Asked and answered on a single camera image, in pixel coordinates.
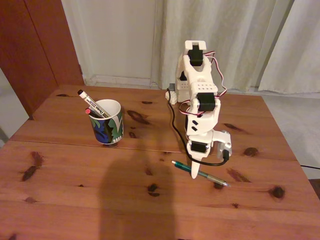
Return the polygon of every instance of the white marker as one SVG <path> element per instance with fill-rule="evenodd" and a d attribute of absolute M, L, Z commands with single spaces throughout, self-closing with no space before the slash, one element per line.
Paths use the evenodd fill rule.
<path fill-rule="evenodd" d="M 86 94 L 85 91 L 79 90 L 78 95 L 91 107 L 93 107 L 94 111 L 96 111 L 97 114 L 102 116 L 103 118 L 109 118 L 111 115 L 107 113 L 98 103 L 96 103 L 88 94 Z"/>

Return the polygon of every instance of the pen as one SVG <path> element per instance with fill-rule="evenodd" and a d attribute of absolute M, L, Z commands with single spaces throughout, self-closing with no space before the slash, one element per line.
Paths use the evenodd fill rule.
<path fill-rule="evenodd" d="M 98 103 L 96 103 L 88 94 L 86 94 L 85 91 L 83 90 L 79 90 L 78 91 L 78 95 L 87 103 L 89 104 L 91 107 L 93 107 L 93 109 L 99 114 L 101 115 L 101 117 L 103 118 L 109 118 L 111 117 L 110 114 L 108 114 Z"/>
<path fill-rule="evenodd" d="M 95 111 L 91 110 L 88 107 L 85 109 L 85 113 L 89 114 L 91 117 L 94 117 L 94 118 L 97 118 L 97 119 L 101 119 L 101 116 L 99 116 Z"/>
<path fill-rule="evenodd" d="M 171 161 L 174 166 L 178 169 L 182 169 L 182 170 L 185 170 L 186 172 L 189 172 L 191 173 L 191 167 L 187 166 L 187 165 L 184 165 L 182 162 L 179 162 L 179 161 Z M 198 172 L 198 175 L 202 176 L 202 177 L 205 177 L 206 179 L 208 179 L 209 181 L 211 182 L 214 182 L 214 183 L 217 183 L 217 184 L 220 184 L 220 185 L 223 185 L 223 186 L 226 186 L 226 187 L 230 187 L 230 184 L 228 184 L 227 182 L 221 180 L 220 178 L 217 178 L 215 176 L 212 176 L 208 173 L 205 173 L 203 171 L 199 171 Z"/>

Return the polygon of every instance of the marker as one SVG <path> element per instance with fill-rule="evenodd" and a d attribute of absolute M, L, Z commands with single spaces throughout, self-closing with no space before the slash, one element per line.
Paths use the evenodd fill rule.
<path fill-rule="evenodd" d="M 90 115 L 91 117 L 94 117 L 94 118 L 97 118 L 97 119 L 101 119 L 100 115 L 98 115 L 95 111 L 91 110 L 88 107 L 85 109 L 85 113 Z"/>
<path fill-rule="evenodd" d="M 98 103 L 96 103 L 85 91 L 79 90 L 78 95 L 102 117 L 109 118 L 111 115 L 107 113 Z"/>

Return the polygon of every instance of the red and white wire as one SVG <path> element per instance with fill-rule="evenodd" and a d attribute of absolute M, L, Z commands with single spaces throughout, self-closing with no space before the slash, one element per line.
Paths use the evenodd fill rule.
<path fill-rule="evenodd" d="M 212 58 L 212 60 L 214 61 L 214 63 L 215 63 L 215 67 L 216 67 L 216 70 L 218 71 L 218 73 L 219 73 L 219 75 L 220 75 L 220 77 L 221 77 L 221 86 L 222 86 L 222 88 L 224 89 L 224 91 L 222 92 L 222 93 L 220 93 L 219 94 L 219 96 L 217 96 L 218 98 L 219 97 L 221 97 L 221 96 L 223 96 L 226 92 L 227 92 L 227 88 L 224 86 L 224 75 L 222 74 L 222 72 L 220 71 L 220 69 L 219 69 L 219 64 L 218 64 L 218 61 L 217 61 L 217 59 L 214 57 L 214 56 L 206 56 L 207 58 Z"/>
<path fill-rule="evenodd" d="M 205 55 L 206 57 L 214 57 L 215 54 L 216 54 L 215 51 L 208 51 L 208 52 L 205 52 L 203 55 Z"/>
<path fill-rule="evenodd" d="M 189 109 L 190 109 L 190 107 L 188 107 L 186 111 L 181 110 L 181 106 L 182 106 L 183 104 L 186 104 L 186 103 L 190 103 L 190 100 L 185 100 L 185 101 L 183 101 L 183 102 L 180 104 L 180 106 L 179 106 L 179 111 L 180 111 L 180 113 L 182 113 L 182 114 L 184 114 L 184 115 L 195 115 L 195 116 L 200 116 L 200 115 L 202 115 L 202 114 L 205 113 L 204 111 L 198 112 L 198 113 L 188 112 Z"/>

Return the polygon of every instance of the wall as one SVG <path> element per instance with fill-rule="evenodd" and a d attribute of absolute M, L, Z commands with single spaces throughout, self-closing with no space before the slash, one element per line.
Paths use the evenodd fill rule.
<path fill-rule="evenodd" d="M 0 103 L 0 147 L 2 147 L 29 116 L 1 69 Z"/>
<path fill-rule="evenodd" d="M 83 76 L 150 79 L 156 0 L 62 0 Z"/>

